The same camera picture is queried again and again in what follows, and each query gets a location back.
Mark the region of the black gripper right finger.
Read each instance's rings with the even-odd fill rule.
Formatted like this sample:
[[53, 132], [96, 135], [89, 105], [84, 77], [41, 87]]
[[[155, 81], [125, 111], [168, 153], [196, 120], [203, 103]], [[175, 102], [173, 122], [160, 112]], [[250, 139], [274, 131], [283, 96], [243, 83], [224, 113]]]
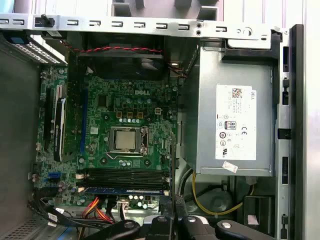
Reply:
[[272, 236], [233, 220], [221, 220], [212, 227], [203, 216], [188, 214], [183, 196], [175, 197], [180, 240], [273, 240]]

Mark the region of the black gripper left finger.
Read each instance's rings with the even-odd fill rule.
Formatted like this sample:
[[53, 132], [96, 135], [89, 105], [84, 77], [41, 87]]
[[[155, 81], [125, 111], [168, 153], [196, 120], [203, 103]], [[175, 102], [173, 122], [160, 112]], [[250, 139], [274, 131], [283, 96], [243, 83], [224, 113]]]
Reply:
[[161, 198], [160, 214], [145, 217], [142, 224], [132, 219], [125, 219], [107, 230], [107, 240], [173, 240], [175, 200], [173, 197]]

